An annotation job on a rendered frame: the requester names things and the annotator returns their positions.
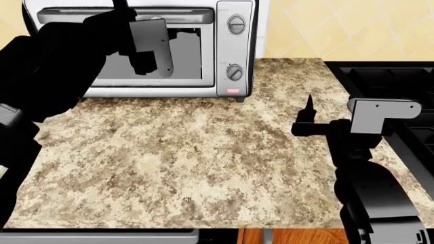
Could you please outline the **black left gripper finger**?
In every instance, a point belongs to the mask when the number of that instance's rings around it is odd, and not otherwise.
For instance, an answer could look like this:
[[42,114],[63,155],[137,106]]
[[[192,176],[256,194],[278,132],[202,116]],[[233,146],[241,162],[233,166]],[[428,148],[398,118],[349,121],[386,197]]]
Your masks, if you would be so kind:
[[135,20],[137,13],[129,7],[127,0],[113,0],[113,7],[116,12],[121,14],[127,20]]

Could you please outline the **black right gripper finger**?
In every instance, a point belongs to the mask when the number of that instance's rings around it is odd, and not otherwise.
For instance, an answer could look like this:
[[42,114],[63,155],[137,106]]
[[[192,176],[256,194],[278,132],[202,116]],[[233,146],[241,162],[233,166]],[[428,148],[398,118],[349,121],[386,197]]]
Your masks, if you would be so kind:
[[316,112],[313,106],[313,98],[309,95],[306,107],[298,111],[297,123],[314,123]]

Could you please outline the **toaster oven glass door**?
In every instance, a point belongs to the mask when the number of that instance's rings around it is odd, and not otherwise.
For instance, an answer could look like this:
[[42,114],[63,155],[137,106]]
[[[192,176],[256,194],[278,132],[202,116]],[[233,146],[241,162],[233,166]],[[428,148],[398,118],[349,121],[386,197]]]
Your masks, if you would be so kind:
[[[46,8],[109,8],[114,7],[44,7]],[[33,16],[35,26],[42,27]],[[93,82],[93,88],[106,87],[211,87],[214,84],[214,22],[212,24],[167,24],[174,72],[163,78],[158,71],[136,75],[128,56],[119,52],[106,59],[104,68]]]

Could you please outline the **silver round oven knob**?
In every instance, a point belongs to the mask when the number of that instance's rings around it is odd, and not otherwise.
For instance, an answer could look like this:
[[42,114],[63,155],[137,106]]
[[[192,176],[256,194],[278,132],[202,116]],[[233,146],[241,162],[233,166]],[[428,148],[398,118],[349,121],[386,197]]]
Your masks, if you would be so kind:
[[227,28],[233,35],[240,35],[245,30],[245,20],[242,16],[231,16],[227,21]]
[[226,76],[231,81],[238,81],[243,76],[243,69],[238,64],[231,64],[226,69]]

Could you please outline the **silver toaster oven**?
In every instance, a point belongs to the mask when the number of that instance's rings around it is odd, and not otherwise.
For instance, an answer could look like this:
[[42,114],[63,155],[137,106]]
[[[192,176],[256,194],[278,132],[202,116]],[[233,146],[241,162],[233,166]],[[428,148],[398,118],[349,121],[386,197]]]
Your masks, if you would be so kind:
[[[148,8],[209,8],[214,11],[214,84],[211,87],[106,87],[93,88],[85,93],[88,98],[217,98],[249,97],[252,92],[256,30],[259,0],[127,0],[129,7]],[[227,28],[231,16],[242,16],[245,30],[233,35]],[[243,76],[231,81],[226,69],[238,64]],[[227,89],[239,89],[228,94]]]

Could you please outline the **black cooktop stove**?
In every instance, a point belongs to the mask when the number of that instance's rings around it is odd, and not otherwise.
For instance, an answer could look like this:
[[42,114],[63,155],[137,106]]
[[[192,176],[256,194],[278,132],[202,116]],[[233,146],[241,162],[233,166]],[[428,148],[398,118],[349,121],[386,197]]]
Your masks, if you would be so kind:
[[327,61],[351,98],[419,103],[414,119],[388,121],[386,141],[434,200],[434,61]]

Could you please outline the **wooden cabinet front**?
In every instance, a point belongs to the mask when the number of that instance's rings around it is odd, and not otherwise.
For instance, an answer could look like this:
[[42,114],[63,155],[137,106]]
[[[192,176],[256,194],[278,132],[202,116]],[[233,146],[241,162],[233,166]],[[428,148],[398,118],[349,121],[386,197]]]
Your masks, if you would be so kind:
[[[344,229],[273,229],[273,244],[349,244]],[[239,229],[237,244],[261,244],[262,229]]]

